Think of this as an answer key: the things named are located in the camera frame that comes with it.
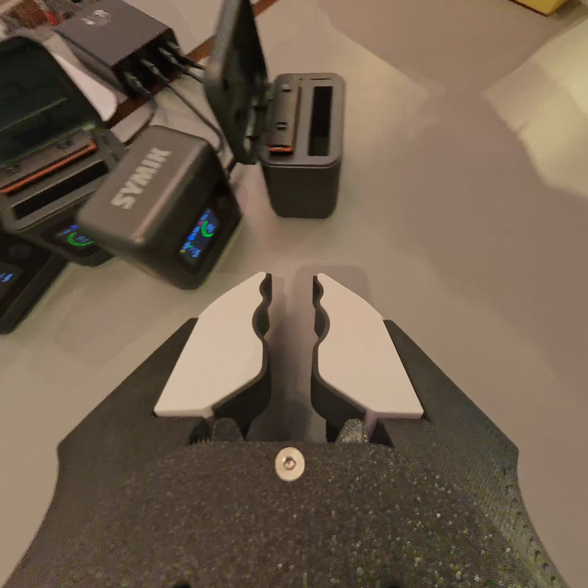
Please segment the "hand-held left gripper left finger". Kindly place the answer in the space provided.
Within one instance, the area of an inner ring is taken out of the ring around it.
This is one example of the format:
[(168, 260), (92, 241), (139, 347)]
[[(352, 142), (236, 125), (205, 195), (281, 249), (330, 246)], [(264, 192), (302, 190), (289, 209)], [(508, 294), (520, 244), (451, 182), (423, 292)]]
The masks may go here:
[(233, 420), (241, 432), (268, 407), (272, 275), (259, 272), (198, 317), (153, 412), (157, 417)]

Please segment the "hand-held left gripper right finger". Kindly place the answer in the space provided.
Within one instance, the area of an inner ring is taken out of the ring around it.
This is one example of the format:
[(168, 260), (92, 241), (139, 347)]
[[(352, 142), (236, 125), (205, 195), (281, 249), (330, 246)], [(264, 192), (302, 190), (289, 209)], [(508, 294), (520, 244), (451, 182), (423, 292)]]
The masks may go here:
[(425, 410), (383, 316), (325, 273), (313, 276), (313, 307), (311, 402), (326, 434), (354, 419), (368, 435), (381, 420), (422, 420)]

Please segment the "black battery charging case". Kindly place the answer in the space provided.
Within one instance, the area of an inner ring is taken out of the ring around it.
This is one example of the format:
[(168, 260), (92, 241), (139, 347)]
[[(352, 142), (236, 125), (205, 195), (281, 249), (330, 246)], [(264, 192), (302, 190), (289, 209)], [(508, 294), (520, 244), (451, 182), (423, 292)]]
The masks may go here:
[(242, 213), (215, 148), (150, 126), (77, 211), (101, 248), (181, 290), (198, 289)]
[(41, 43), (1, 42), (1, 187), (79, 151), (99, 151), (12, 195), (1, 193), (4, 230), (82, 266), (111, 258), (83, 234), (77, 211), (126, 152), (99, 113)]
[(67, 264), (62, 256), (1, 230), (1, 335), (19, 326)]
[[(295, 151), (268, 152), (280, 83), (298, 82)], [(280, 217), (325, 219), (335, 207), (343, 158), (345, 80), (332, 72), (284, 73), (271, 81), (250, 1), (224, 1), (205, 66), (204, 90), (237, 163), (260, 164)]]

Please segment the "black camera battery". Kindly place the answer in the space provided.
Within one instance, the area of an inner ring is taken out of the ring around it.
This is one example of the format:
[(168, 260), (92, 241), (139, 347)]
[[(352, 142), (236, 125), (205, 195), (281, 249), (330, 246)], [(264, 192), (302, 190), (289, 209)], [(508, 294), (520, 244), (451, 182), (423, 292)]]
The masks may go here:
[(271, 155), (286, 156), (295, 151), (300, 93), (298, 82), (283, 82), (276, 88), (266, 139)]
[(52, 175), (55, 175), (58, 172), (63, 170), (69, 169), (74, 165), (86, 160), (94, 153), (99, 151), (99, 147), (97, 143), (91, 142), (89, 145), (85, 146), (84, 148), (80, 149), (73, 154), (64, 157), (62, 159), (57, 160), (56, 162), (45, 166), (35, 172), (32, 172), (22, 179), (14, 180), (11, 183), (6, 184), (5, 186), (1, 187), (1, 193), (3, 195), (12, 195), (16, 194), (17, 192), (29, 187), (35, 183), (40, 182)]

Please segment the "yellow plastic bin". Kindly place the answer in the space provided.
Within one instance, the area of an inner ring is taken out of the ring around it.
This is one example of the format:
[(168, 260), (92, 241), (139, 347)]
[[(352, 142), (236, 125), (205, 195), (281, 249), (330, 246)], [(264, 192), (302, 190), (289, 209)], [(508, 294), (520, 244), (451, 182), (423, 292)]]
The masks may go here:
[(513, 3), (523, 6), (533, 12), (549, 17), (561, 9), (569, 1), (512, 1)]

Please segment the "black multi-port power hub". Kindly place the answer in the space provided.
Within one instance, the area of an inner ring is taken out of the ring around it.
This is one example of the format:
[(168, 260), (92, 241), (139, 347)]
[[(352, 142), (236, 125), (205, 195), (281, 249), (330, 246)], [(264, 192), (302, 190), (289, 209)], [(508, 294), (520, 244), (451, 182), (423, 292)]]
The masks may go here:
[(128, 96), (139, 96), (128, 74), (150, 91), (159, 83), (143, 61), (166, 77), (175, 74), (162, 53), (177, 43), (173, 29), (125, 1), (99, 1), (58, 25), (56, 32), (88, 70)]

